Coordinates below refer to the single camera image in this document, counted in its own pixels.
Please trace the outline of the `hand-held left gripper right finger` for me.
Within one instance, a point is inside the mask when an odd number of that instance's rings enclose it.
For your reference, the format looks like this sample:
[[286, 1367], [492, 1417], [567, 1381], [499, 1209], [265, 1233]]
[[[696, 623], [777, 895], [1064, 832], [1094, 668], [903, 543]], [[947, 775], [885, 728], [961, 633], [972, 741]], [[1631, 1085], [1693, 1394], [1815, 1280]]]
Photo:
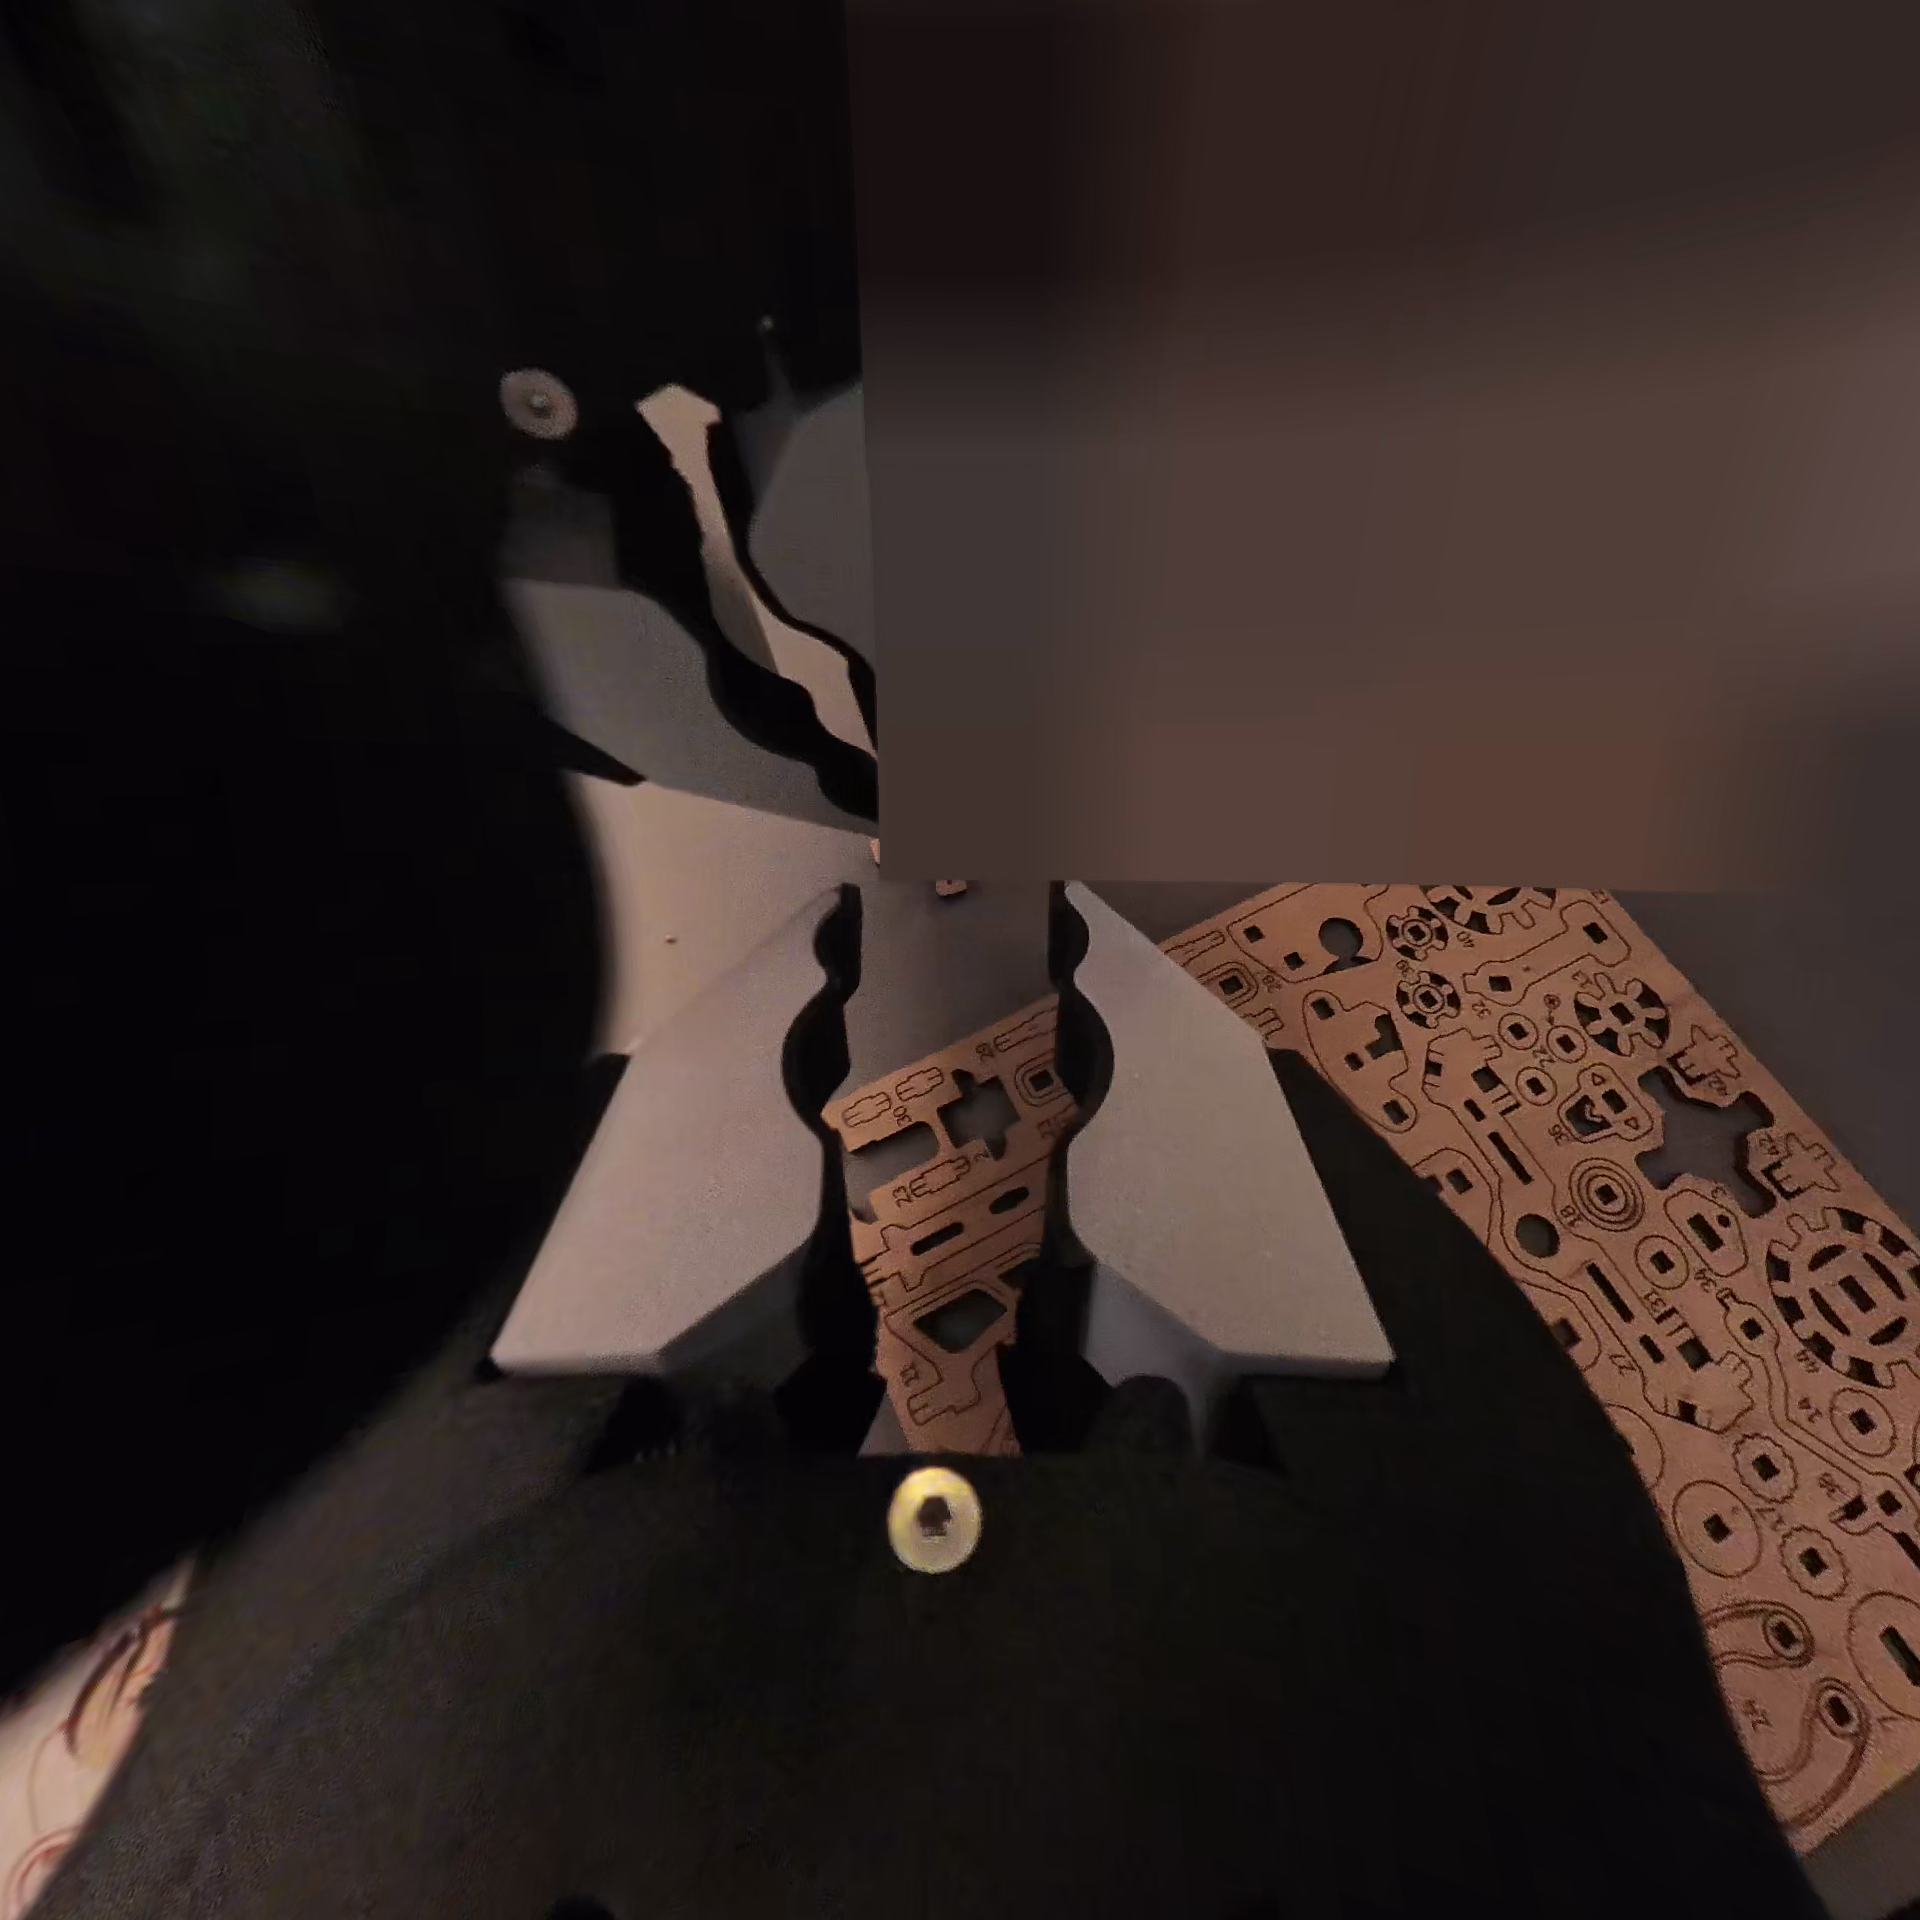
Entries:
[[1393, 1350], [1257, 1031], [1078, 880], [1046, 895], [1040, 1252], [1001, 1390], [1019, 1450], [1078, 1448], [1136, 1378], [1207, 1442], [1237, 1388], [1367, 1383]]

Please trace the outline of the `laser-cut wooden parts sheet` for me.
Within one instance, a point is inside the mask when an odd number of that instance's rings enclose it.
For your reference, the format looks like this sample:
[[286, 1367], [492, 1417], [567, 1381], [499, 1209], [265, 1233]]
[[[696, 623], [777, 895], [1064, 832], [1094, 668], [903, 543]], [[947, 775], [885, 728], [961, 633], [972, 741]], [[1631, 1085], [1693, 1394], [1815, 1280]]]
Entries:
[[[1393, 1350], [1237, 1388], [1197, 1542], [1276, 1573], [1337, 1760], [1409, 1720], [1444, 1814], [1681, 1838], [1681, 1913], [1915, 1887], [1915, 1226], [1616, 895], [1286, 882], [1165, 957], [1255, 1029]], [[835, 1095], [881, 1407], [927, 1464], [1021, 1454], [1001, 1390], [1069, 1095], [1055, 989]], [[1068, 1450], [1023, 1450], [1064, 1516]]]

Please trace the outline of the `illustrated instruction booklet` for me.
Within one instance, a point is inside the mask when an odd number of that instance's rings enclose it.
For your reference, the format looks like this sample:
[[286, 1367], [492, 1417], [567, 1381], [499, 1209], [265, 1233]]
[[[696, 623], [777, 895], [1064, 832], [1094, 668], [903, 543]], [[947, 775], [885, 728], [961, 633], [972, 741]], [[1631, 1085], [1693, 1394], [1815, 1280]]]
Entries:
[[185, 1557], [64, 1648], [1, 1710], [1, 1916], [27, 1916], [126, 1758], [169, 1664], [197, 1559]]

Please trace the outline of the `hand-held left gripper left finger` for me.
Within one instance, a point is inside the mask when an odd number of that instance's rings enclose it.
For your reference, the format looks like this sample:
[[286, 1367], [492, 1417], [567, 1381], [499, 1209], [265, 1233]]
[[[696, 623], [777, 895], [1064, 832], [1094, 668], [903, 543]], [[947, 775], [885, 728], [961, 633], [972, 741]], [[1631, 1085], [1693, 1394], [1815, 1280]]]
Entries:
[[641, 1039], [617, 1076], [488, 1359], [648, 1381], [676, 1413], [765, 1400], [801, 1450], [856, 1450], [877, 1314], [843, 1149], [861, 895], [835, 885]]

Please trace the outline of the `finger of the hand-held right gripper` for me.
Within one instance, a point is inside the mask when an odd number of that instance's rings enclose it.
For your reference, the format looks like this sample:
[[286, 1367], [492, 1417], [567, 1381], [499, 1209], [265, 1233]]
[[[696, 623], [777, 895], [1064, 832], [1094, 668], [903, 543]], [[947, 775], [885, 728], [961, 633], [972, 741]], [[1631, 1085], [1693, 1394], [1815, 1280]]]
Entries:
[[748, 554], [772, 606], [873, 662], [873, 513], [863, 394], [768, 400], [739, 425]]
[[589, 754], [801, 823], [877, 823], [873, 674], [760, 601], [705, 472], [656, 436], [533, 447], [503, 549], [542, 704]]

